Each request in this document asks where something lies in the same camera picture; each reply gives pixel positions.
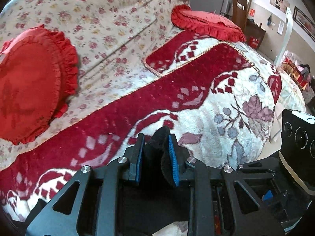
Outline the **red white plush blanket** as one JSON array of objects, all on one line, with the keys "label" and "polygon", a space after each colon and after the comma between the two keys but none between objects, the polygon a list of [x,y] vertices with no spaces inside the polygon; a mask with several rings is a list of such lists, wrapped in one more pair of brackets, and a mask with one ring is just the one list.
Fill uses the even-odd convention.
[{"label": "red white plush blanket", "polygon": [[206,165],[236,167],[258,158],[282,89],[274,65],[243,43],[188,31],[146,61],[162,73],[159,79],[74,118],[1,171],[1,207],[11,219],[24,221],[38,199],[49,201],[82,166],[106,165],[138,134],[150,138],[163,126]]}]

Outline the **red heart ruffled cushion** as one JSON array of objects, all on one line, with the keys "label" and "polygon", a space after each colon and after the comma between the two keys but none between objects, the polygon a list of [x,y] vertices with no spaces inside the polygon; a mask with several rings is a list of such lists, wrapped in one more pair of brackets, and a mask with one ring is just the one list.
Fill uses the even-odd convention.
[{"label": "red heart ruffled cushion", "polygon": [[62,31],[43,25],[1,49],[1,138],[27,144],[68,109],[78,88],[79,57]]}]

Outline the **black pants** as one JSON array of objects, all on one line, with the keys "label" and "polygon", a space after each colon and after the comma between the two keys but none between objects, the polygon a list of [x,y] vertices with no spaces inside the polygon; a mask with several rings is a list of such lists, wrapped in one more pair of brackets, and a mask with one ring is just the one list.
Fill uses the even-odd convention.
[{"label": "black pants", "polygon": [[121,235],[187,235],[190,193],[175,187],[167,126],[144,144],[138,183],[119,191]]}]

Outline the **wooden chair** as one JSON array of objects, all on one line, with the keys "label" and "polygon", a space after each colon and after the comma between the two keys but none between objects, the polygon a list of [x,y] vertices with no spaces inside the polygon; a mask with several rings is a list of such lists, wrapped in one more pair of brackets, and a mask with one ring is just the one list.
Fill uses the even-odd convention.
[{"label": "wooden chair", "polygon": [[232,21],[244,32],[247,23],[247,0],[233,0]]}]

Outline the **floral beige quilt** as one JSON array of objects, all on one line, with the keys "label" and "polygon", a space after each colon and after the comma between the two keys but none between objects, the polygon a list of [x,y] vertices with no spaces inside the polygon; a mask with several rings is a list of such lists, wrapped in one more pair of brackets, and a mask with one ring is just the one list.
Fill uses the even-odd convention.
[{"label": "floral beige quilt", "polygon": [[1,12],[1,42],[44,25],[61,31],[79,56],[79,88],[67,111],[28,144],[1,141],[1,169],[64,129],[153,79],[144,58],[176,32],[174,7],[189,0],[11,0]]}]

